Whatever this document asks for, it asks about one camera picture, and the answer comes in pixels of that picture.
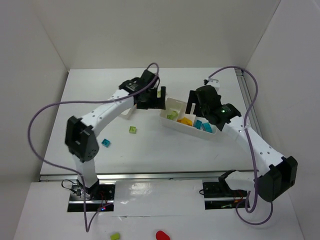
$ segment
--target white container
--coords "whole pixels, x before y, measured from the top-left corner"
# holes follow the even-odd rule
[[[189,134],[201,139],[205,139],[205,140],[210,140],[211,138],[214,137],[214,135],[217,132],[217,128],[214,125],[211,125],[212,128],[212,132],[207,132],[204,131],[202,129],[197,129],[194,126],[188,126],[186,124],[182,124],[180,122],[177,122],[178,119],[181,119],[184,117],[185,112],[186,112],[186,108],[187,108],[187,103],[183,102],[183,101],[179,101],[176,100],[174,98],[168,97],[165,101],[165,108],[166,110],[161,110],[160,112],[160,119],[161,119],[161,124],[165,127],[177,130],[181,133],[184,134]],[[178,117],[175,120],[170,120],[167,119],[167,115],[171,114],[171,111],[177,111],[179,113]],[[205,118],[200,118],[200,117],[196,117],[196,120],[200,120],[202,123],[207,123],[208,120],[206,120]]]

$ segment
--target wall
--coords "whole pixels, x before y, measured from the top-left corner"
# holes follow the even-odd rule
[[[320,234],[319,4],[282,0],[247,66],[259,84],[255,110],[263,137],[298,160],[290,196],[306,240]]]
[[[29,121],[41,106],[60,99],[67,70],[28,1],[1,1],[0,32],[0,236],[10,240],[41,167],[27,143]],[[48,110],[32,131],[42,154],[55,114]]]
[[[245,66],[280,0],[33,0],[69,69]]]

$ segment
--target robotic arm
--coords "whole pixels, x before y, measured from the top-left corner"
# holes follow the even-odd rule
[[[80,118],[72,116],[68,119],[65,144],[72,154],[76,170],[82,173],[87,194],[94,195],[99,187],[94,157],[99,151],[97,136],[100,132],[123,111],[132,108],[134,105],[136,105],[137,109],[166,108],[166,87],[164,86],[161,87],[160,97],[157,97],[158,86],[155,87],[155,84],[152,84],[147,90],[139,94],[127,97],[138,93],[150,84],[155,77],[155,74],[145,70],[141,77],[124,81],[112,97],[108,99],[113,102],[102,104]],[[82,187],[83,183],[79,176],[77,181]]]
[[[253,173],[231,170],[219,178],[219,182],[225,189],[253,191],[257,184],[260,197],[267,202],[272,202],[295,184],[297,161],[292,156],[285,158],[249,125],[244,126],[240,112],[230,103],[222,105],[221,96],[213,86],[205,85],[190,91],[186,114],[190,114],[192,104],[195,104],[193,114],[206,118],[209,123],[229,135],[249,154],[251,150],[245,129],[251,138],[260,174],[257,182],[254,182]]]

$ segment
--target blue block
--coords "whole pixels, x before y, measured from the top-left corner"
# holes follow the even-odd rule
[[[208,133],[213,133],[212,128],[208,122],[202,124],[202,129]]]
[[[107,139],[103,139],[103,141],[102,141],[102,145],[103,145],[103,146],[105,146],[105,147],[107,148],[107,147],[109,147],[109,145],[110,145],[110,141],[109,141],[109,140],[107,140]]]
[[[196,129],[200,129],[200,128],[201,128],[201,124],[202,124],[202,121],[197,120],[197,121],[195,121],[195,123],[194,123],[193,126],[194,126]]]

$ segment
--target purple cable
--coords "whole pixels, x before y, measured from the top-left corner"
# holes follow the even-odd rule
[[[243,72],[247,73],[251,78],[252,80],[254,81],[254,85],[255,85],[255,94],[254,94],[254,97],[253,97],[253,100],[251,102],[251,104],[249,105],[247,111],[245,112],[245,115],[244,115],[244,123],[243,125],[246,126],[247,125],[247,120],[248,120],[248,116],[249,116],[249,113],[254,105],[254,103],[256,102],[257,100],[257,96],[258,96],[258,82],[256,80],[256,78],[251,74],[251,72],[249,72],[248,70],[246,70],[245,68],[243,67],[240,67],[240,66],[225,66],[225,67],[222,67],[220,68],[219,70],[215,71],[214,73],[212,73],[208,78],[211,78],[212,76],[216,75],[217,73],[225,70],[225,69],[240,69],[242,70]],[[245,132],[245,135],[246,135],[246,138],[248,140],[248,144],[249,144],[249,148],[250,148],[250,153],[251,153],[251,157],[252,157],[252,164],[253,164],[253,173],[254,173],[254,182],[257,183],[258,182],[258,169],[257,169],[257,163],[256,163],[256,157],[255,157],[255,152],[254,152],[254,147],[252,145],[252,141],[251,141],[251,138],[250,138],[250,135],[249,135],[249,132],[248,132],[248,129],[245,128],[244,129],[244,132]],[[256,209],[256,206],[257,206],[257,202],[258,202],[258,184],[254,184],[254,200],[253,200],[253,205],[251,207],[251,209],[249,210],[249,196],[250,196],[250,191],[248,192],[248,195],[245,199],[245,211],[249,214],[251,214],[255,209]],[[268,216],[268,218],[262,222],[258,222],[258,223],[253,223],[253,222],[248,222],[246,220],[244,220],[239,212],[238,212],[238,206],[240,203],[242,203],[243,201],[239,202],[237,205],[236,205],[236,214],[239,216],[239,218],[244,221],[245,223],[247,224],[250,224],[250,225],[262,225],[264,223],[266,223],[272,216],[272,213],[273,213],[273,204],[271,203],[271,211],[270,211],[270,215]]]
[[[59,106],[59,105],[64,105],[64,104],[110,104],[110,103],[114,103],[114,102],[118,102],[118,101],[121,101],[121,100],[124,100],[124,99],[128,99],[130,97],[133,97],[135,95],[138,95],[140,93],[142,93],[143,91],[147,90],[149,87],[151,87],[153,84],[156,83],[157,79],[158,79],[158,76],[159,76],[159,65],[155,62],[149,64],[149,66],[146,68],[147,70],[152,66],[154,65],[156,67],[156,74],[154,76],[154,78],[152,79],[152,81],[147,85],[145,86],[144,88],[142,88],[141,90],[135,92],[135,93],[132,93],[128,96],[124,96],[124,97],[120,97],[120,98],[117,98],[115,100],[102,100],[102,101],[86,101],[86,100],[74,100],[74,101],[59,101],[59,102],[54,102],[54,103],[51,103],[51,104],[48,104],[46,106],[44,106],[43,108],[41,108],[39,111],[36,112],[36,114],[32,117],[30,123],[29,123],[29,126],[28,126],[28,130],[27,130],[27,138],[28,138],[28,143],[30,145],[30,148],[32,150],[32,152],[36,155],[36,157],[38,159],[40,159],[41,161],[43,161],[44,163],[46,164],[49,164],[53,167],[56,167],[56,168],[60,168],[60,169],[64,169],[64,170],[68,170],[68,171],[71,171],[71,172],[74,172],[76,173],[77,175],[80,176],[81,178],[81,181],[82,181],[82,185],[83,185],[83,190],[85,192],[85,189],[86,189],[86,186],[85,186],[85,179],[84,177],[82,176],[82,174],[75,170],[75,169],[72,169],[72,168],[69,168],[69,167],[66,167],[66,166],[62,166],[62,165],[58,165],[58,164],[55,164],[55,163],[52,163],[48,160],[45,160],[42,156],[40,156],[40,154],[36,151],[32,141],[31,141],[31,127],[32,127],[32,124],[34,123],[35,119],[37,118],[37,116],[42,113],[44,110],[50,108],[50,107],[53,107],[53,106]],[[89,230],[90,230],[90,226],[91,226],[91,222],[93,221],[94,217],[98,214],[98,212],[101,211],[102,208],[106,207],[110,205],[110,203],[98,208],[98,210],[95,212],[95,214],[92,216],[90,222],[89,222],[89,225],[88,225],[88,220],[87,220],[87,206],[86,206],[86,198],[84,197],[83,198],[83,214],[84,214],[84,225],[85,225],[85,231],[88,233]]]

